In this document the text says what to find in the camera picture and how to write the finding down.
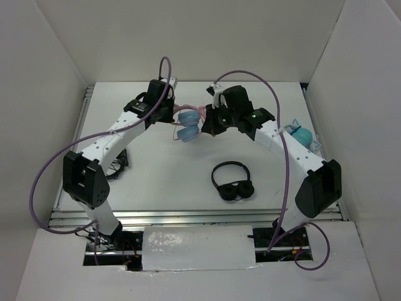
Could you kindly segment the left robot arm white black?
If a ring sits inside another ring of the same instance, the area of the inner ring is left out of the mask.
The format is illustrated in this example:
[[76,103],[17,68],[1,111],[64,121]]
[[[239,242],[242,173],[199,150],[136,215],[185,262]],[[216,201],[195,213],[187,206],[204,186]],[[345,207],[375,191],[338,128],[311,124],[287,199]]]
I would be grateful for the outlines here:
[[131,141],[156,122],[173,122],[176,78],[151,80],[146,92],[123,108],[106,135],[81,152],[67,152],[63,158],[63,190],[96,221],[101,243],[116,250],[123,243],[123,228],[107,199],[110,186],[107,171]]

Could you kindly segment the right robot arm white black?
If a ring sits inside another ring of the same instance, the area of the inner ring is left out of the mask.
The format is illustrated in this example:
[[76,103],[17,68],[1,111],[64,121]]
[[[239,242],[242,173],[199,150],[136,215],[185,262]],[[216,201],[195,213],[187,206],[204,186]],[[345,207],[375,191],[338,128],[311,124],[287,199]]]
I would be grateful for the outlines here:
[[284,197],[288,197],[289,178],[301,185],[291,206],[284,205],[273,224],[271,243],[287,245],[294,239],[294,228],[317,217],[342,195],[341,166],[312,153],[279,124],[279,117],[264,108],[254,108],[244,87],[224,88],[212,84],[207,92],[213,97],[206,105],[205,134],[219,135],[236,128],[251,140],[265,146],[285,164]]

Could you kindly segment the blue pink cat-ear headphones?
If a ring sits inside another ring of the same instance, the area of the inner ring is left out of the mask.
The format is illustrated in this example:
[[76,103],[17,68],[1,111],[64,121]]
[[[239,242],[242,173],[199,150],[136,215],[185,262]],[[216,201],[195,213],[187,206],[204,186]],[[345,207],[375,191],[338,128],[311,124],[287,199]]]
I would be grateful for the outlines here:
[[201,134],[200,123],[206,119],[206,107],[196,107],[193,105],[175,105],[174,115],[178,114],[177,121],[172,122],[175,125],[173,140],[182,142],[191,142]]

